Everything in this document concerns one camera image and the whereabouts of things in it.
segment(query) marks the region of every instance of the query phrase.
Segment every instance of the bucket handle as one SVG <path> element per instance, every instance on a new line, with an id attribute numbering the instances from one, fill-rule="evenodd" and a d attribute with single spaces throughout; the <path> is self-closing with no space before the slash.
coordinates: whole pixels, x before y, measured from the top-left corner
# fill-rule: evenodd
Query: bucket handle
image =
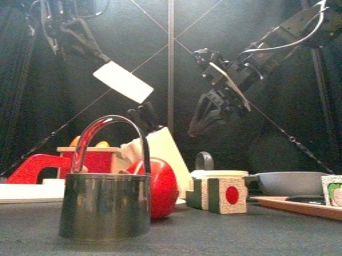
<path id="1" fill-rule="evenodd" d="M 90 145 L 90 142 L 91 142 L 95 134 L 107 125 L 110 125 L 112 123 L 119 123 L 119 122 L 131 124 L 139 134 L 140 141 L 142 141 L 142 147 L 143 147 L 144 173 L 148 175 L 151 174 L 150 149 L 148 149 L 148 142 L 147 142 L 144 133 L 143 133 L 142 129 L 136 126 L 136 124 L 128 118 L 119 116 L 119 115 L 107 115 L 107 116 L 100 117 L 98 120 L 95 120 L 88 125 L 88 127 L 83 131 L 83 133 L 80 135 L 79 142 L 78 142 L 78 146 L 75 149 L 71 173 L 82 172 L 82 167 L 83 167 L 84 158 L 86 158 L 86 150 L 87 150 L 87 147 Z"/>

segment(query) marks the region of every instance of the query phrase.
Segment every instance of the white card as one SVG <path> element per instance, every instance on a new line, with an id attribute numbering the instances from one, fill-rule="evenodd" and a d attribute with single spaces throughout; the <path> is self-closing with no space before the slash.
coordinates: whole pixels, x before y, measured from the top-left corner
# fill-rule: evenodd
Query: white card
<path id="1" fill-rule="evenodd" d="M 139 104 L 154 91 L 154 88 L 144 81 L 112 61 L 94 72 L 94 76 Z"/>

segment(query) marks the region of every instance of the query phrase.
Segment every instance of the gray table surface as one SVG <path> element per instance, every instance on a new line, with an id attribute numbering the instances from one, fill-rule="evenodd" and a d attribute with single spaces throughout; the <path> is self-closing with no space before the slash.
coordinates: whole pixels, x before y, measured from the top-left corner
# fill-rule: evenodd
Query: gray table surface
<path id="1" fill-rule="evenodd" d="M 62 203 L 0 205 L 0 255 L 342 255 L 342 222 L 249 203 L 221 215 L 178 205 L 147 234 L 110 243 L 59 237 Z"/>

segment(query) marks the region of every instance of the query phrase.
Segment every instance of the red circle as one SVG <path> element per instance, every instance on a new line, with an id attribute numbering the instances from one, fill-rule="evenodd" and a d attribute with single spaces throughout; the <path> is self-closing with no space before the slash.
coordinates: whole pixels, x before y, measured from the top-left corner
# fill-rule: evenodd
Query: red circle
<path id="1" fill-rule="evenodd" d="M 234 186 L 229 187 L 226 190 L 226 199 L 230 204 L 237 204 L 239 201 L 239 191 Z"/>

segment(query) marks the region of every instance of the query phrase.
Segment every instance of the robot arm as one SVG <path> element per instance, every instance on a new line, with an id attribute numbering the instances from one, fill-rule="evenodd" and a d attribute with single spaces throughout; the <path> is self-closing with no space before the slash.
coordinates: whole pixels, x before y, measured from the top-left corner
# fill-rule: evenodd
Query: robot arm
<path id="1" fill-rule="evenodd" d="M 298 12 L 238 55 L 227 61 L 209 49 L 194 52 L 211 91 L 202 95 L 188 134 L 202 135 L 229 121 L 235 113 L 251 111 L 243 92 L 281 66 L 302 47 L 323 48 L 342 33 L 342 1 L 321 1 Z"/>
<path id="2" fill-rule="evenodd" d="M 96 64 L 108 63 L 111 59 L 100 50 L 86 20 L 106 12 L 110 0 L 39 1 L 44 34 L 55 54 L 74 54 Z"/>

